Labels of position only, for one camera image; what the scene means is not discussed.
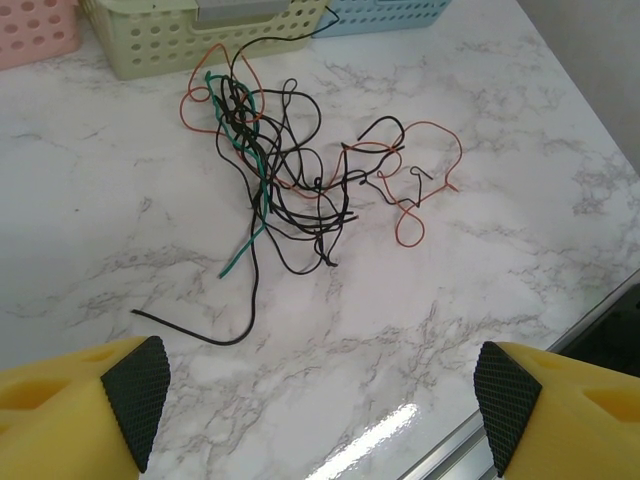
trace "blue plastic basket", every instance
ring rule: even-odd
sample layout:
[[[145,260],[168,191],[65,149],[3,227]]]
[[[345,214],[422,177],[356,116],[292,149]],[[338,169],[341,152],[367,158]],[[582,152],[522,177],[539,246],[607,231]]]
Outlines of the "blue plastic basket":
[[[333,0],[338,24],[315,37],[335,37],[357,33],[427,27],[435,22],[451,0]],[[317,28],[335,20],[325,12]]]

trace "yellow plastic basket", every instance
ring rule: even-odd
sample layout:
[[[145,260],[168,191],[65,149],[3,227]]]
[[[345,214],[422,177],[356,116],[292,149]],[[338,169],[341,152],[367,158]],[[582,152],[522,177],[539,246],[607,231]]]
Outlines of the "yellow plastic basket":
[[[245,43],[263,36],[295,38],[316,28],[329,0],[291,0],[278,15],[220,22],[197,22],[195,0],[81,0],[82,8],[118,78],[160,75],[194,68],[216,43],[234,55]],[[251,45],[248,57],[272,55],[303,48],[295,42],[263,40]],[[221,51],[207,64],[222,63]]]

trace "black rubber pad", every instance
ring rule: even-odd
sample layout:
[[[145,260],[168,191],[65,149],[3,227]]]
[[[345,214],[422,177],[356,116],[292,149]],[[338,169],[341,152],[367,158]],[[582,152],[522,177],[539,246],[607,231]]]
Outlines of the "black rubber pad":
[[[542,385],[493,342],[485,342],[473,375],[493,463],[502,477],[524,434]]]
[[[160,337],[149,337],[101,377],[120,431],[145,472],[171,380]]]

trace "gray marble vein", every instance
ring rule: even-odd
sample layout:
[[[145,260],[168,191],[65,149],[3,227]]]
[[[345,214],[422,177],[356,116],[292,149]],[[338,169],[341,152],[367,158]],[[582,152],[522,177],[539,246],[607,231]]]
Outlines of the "gray marble vein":
[[[419,247],[399,247],[399,211],[354,186],[359,220],[337,268],[294,277],[258,240],[258,318],[242,344],[134,317],[241,332],[248,259],[218,274],[251,212],[213,138],[180,124],[188,74],[120,82],[83,31],[74,54],[0,72],[0,366],[160,335],[172,384],[145,479],[397,478],[476,409],[483,341],[550,345],[640,262],[639,179],[515,0],[456,0],[426,30],[253,61],[265,85],[295,76],[317,99],[328,162],[384,114],[460,135],[460,193],[420,208]],[[406,144],[405,165],[440,181],[455,159],[426,127]],[[393,182],[415,187],[406,172]]]

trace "pink plastic basket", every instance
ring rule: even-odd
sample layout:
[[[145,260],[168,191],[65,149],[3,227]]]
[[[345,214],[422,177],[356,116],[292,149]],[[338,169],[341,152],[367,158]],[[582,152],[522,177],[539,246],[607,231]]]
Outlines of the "pink plastic basket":
[[[0,70],[80,46],[73,0],[0,0]]]

